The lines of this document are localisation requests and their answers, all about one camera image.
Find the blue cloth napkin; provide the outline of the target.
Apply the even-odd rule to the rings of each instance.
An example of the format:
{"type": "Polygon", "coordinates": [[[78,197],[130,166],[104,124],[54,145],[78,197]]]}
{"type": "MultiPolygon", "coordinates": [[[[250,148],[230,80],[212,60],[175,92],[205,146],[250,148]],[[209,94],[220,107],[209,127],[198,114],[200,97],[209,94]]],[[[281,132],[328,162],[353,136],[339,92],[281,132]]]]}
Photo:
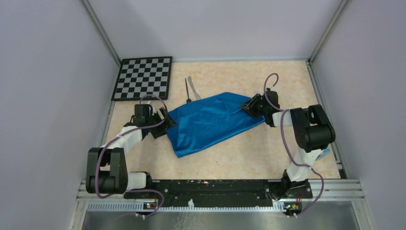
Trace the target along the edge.
{"type": "Polygon", "coordinates": [[[169,112],[176,126],[166,133],[178,158],[197,153],[264,123],[240,105],[250,98],[224,92],[179,106],[169,112]]]}

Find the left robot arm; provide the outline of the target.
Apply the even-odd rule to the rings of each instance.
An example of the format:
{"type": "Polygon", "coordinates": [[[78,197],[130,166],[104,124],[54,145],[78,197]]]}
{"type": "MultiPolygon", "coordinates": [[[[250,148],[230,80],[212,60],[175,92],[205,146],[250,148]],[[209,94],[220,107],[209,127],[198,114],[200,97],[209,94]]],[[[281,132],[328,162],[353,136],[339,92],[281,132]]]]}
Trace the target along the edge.
{"type": "Polygon", "coordinates": [[[134,114],[122,130],[107,144],[88,152],[85,186],[90,194],[106,196],[123,194],[130,190],[142,198],[153,194],[147,172],[129,172],[125,156],[147,135],[158,138],[177,123],[165,106],[156,111],[150,104],[136,104],[134,114]]]}

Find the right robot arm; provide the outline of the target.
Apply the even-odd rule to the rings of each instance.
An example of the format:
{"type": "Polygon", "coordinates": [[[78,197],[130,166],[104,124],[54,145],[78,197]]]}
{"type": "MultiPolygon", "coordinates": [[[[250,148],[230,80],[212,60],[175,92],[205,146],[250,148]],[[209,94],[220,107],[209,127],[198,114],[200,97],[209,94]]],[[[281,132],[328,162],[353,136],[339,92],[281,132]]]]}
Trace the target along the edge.
{"type": "Polygon", "coordinates": [[[253,118],[263,117],[270,127],[279,127],[282,142],[291,161],[284,170],[281,181],[273,183],[268,195],[279,200],[295,197],[309,186],[308,176],[320,154],[336,139],[335,130],[323,107],[319,104],[307,108],[283,110],[278,104],[278,94],[266,89],[263,95],[256,94],[240,108],[253,118]],[[285,138],[284,127],[291,126],[297,144],[297,152],[292,154],[285,138]]]}

